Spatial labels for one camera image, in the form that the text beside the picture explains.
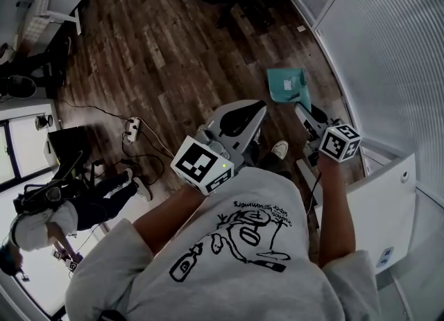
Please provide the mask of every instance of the teal cloth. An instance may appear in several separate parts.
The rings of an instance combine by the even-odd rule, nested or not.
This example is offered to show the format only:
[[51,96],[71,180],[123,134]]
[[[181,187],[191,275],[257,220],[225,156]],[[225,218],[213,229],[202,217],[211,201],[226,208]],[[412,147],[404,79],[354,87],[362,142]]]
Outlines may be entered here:
[[311,100],[303,69],[267,69],[268,88],[277,103],[301,102],[308,110]]

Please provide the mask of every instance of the floor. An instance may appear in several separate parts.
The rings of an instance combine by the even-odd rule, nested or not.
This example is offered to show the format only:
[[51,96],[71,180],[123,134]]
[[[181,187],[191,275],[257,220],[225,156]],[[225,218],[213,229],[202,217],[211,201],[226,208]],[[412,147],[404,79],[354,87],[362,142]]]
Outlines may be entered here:
[[[272,26],[261,28],[236,6],[228,25],[219,30],[215,23],[220,7],[200,0],[87,0],[80,9],[83,34],[75,36],[69,27],[62,31],[72,33],[73,44],[67,80],[58,98],[121,116],[140,116],[173,152],[218,106],[245,98],[262,99],[268,108],[262,153],[278,140],[290,143],[287,161],[293,181],[306,198],[309,189],[296,167],[296,160],[303,156],[305,131],[292,105],[271,101],[266,69],[305,69],[313,101],[348,119],[335,77],[311,32],[298,31],[304,21],[291,2],[261,1],[275,19]],[[125,121],[92,108],[72,108],[62,101],[57,108],[62,127],[89,126],[92,158],[103,158],[110,167],[125,157],[121,150]],[[154,135],[146,128],[144,132],[161,149]],[[143,136],[125,149],[134,155],[159,155]],[[158,202],[180,186],[169,168],[170,160],[160,157],[165,172],[151,185]],[[139,163],[147,184],[162,171],[152,157],[140,157]],[[122,171],[125,166],[112,166],[106,174],[113,174],[114,169]],[[363,175],[359,157],[343,169],[348,183]],[[313,219],[309,219],[311,230],[316,227]]]

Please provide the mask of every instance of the white shirt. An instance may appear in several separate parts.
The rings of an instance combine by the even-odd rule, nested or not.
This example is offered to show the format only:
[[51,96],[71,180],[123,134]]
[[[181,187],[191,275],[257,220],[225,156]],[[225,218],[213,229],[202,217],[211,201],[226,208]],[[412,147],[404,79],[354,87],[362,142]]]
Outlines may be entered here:
[[71,320],[378,320],[375,273],[358,251],[322,270],[308,258],[296,186],[245,168],[153,258],[122,220],[85,257],[66,294]]
[[74,206],[66,201],[56,211],[50,209],[41,213],[20,218],[13,229],[15,219],[11,224],[10,241],[16,243],[23,251],[39,250],[51,245],[48,239],[47,223],[56,223],[65,236],[77,232],[78,215]]

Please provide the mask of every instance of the hand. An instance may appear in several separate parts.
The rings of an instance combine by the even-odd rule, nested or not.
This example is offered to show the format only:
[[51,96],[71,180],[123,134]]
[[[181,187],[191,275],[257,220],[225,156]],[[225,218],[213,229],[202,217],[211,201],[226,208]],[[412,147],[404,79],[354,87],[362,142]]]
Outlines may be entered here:
[[68,251],[66,251],[66,250],[63,250],[62,252],[61,252],[61,259],[63,260],[63,261],[66,261],[68,258],[69,258],[69,253],[68,253]]
[[339,162],[335,161],[334,159],[328,157],[322,152],[319,152],[319,158],[318,158],[318,168],[319,172],[322,174],[329,174],[332,171],[339,170]]
[[79,264],[83,260],[83,257],[80,253],[77,253],[77,254],[72,255],[71,259],[73,262],[76,262],[77,264]]

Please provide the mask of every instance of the white sneaker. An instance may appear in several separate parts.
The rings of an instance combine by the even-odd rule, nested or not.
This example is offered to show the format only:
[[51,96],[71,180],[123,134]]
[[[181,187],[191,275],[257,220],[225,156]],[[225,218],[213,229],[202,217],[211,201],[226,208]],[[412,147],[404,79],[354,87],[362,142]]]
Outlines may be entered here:
[[137,193],[136,196],[139,198],[150,202],[152,197],[150,191],[144,186],[140,178],[136,177],[133,179],[133,182],[137,185]]
[[259,129],[257,132],[256,132],[256,135],[255,135],[255,138],[253,139],[253,141],[256,143],[256,144],[258,144],[259,145],[259,137],[261,136],[261,129]]
[[129,183],[131,182],[131,180],[133,180],[133,170],[131,168],[127,168],[125,172],[128,175],[128,180],[126,181],[126,183]]
[[285,156],[287,156],[288,150],[289,150],[289,143],[286,142],[285,140],[281,140],[273,146],[271,152],[274,153],[276,156],[278,156],[280,159],[284,159]]

